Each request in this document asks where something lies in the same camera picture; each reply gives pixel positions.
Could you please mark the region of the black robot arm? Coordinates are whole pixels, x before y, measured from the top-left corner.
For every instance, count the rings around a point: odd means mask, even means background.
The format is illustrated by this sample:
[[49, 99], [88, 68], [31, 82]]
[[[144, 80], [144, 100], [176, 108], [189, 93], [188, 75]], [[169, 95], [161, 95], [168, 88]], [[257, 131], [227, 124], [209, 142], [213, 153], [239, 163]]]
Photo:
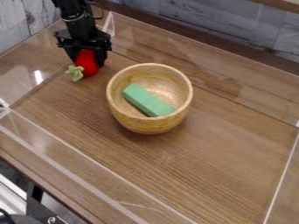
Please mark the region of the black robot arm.
[[63, 48], [72, 61], [80, 56], [83, 50], [93, 53], [95, 64], [103, 67], [112, 50], [111, 35], [96, 27], [96, 20], [91, 5], [93, 0], [51, 0], [60, 9], [60, 18], [67, 26], [57, 30], [53, 37], [57, 47]]

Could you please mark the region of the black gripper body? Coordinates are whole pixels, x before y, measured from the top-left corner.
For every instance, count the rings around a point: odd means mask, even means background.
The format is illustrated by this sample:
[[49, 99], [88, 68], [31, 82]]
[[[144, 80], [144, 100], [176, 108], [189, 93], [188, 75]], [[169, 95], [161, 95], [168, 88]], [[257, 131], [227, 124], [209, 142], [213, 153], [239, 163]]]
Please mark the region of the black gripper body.
[[95, 20], [84, 17], [79, 20], [65, 20], [67, 28], [57, 30], [53, 37], [57, 47], [76, 46], [80, 50], [100, 47], [105, 52], [112, 50], [111, 36], [97, 29]]

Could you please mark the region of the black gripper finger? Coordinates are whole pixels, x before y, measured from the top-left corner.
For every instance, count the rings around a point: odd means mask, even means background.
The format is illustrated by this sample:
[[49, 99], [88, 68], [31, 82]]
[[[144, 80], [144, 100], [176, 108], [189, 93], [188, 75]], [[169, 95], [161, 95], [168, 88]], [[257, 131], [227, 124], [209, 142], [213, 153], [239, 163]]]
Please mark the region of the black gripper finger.
[[105, 59], [107, 59], [107, 52], [100, 47], [96, 47], [93, 49], [93, 53], [95, 53], [95, 61], [96, 61], [97, 67], [103, 67], [105, 64]]
[[76, 46], [72, 46], [72, 47], [65, 47], [64, 51], [68, 54], [71, 61], [75, 62], [80, 53], [80, 49]]

